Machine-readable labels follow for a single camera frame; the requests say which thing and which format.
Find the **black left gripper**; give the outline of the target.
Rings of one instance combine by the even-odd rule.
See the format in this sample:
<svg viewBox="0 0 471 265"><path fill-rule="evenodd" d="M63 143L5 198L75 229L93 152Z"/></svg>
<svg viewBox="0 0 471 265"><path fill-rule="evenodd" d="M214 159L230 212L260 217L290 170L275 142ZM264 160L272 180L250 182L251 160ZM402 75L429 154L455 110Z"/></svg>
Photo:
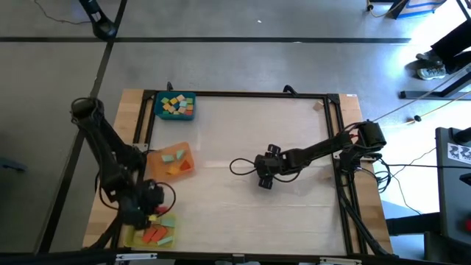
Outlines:
<svg viewBox="0 0 471 265"><path fill-rule="evenodd" d="M163 204L164 191L154 180L145 180L133 187L123 197L123 223L135 229L150 226L149 216Z"/></svg>

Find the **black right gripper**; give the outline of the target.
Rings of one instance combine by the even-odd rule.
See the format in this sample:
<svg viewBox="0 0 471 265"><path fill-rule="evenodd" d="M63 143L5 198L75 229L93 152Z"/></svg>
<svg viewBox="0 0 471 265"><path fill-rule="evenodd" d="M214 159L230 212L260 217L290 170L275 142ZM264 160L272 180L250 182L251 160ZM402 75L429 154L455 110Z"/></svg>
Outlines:
<svg viewBox="0 0 471 265"><path fill-rule="evenodd" d="M257 155L254 167L259 176L258 186L270 190L273 185L273 178L277 175L289 175L297 172L296 169L289 168L284 159L278 154L281 148L270 144L265 155Z"/></svg>

